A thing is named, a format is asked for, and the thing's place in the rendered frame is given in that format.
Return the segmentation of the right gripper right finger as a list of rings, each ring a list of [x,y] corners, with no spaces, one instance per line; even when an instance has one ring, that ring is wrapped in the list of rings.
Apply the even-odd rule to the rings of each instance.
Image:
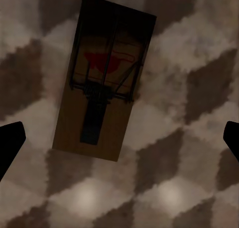
[[[239,123],[228,121],[223,139],[239,161]]]

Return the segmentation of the mousetrap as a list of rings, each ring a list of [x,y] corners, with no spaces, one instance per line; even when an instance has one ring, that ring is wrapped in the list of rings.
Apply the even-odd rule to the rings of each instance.
[[[82,0],[52,149],[118,161],[156,19]]]

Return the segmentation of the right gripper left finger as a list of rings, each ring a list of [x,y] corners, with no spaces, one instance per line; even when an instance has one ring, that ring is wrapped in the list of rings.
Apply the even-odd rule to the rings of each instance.
[[[26,140],[22,122],[0,127],[0,181]]]

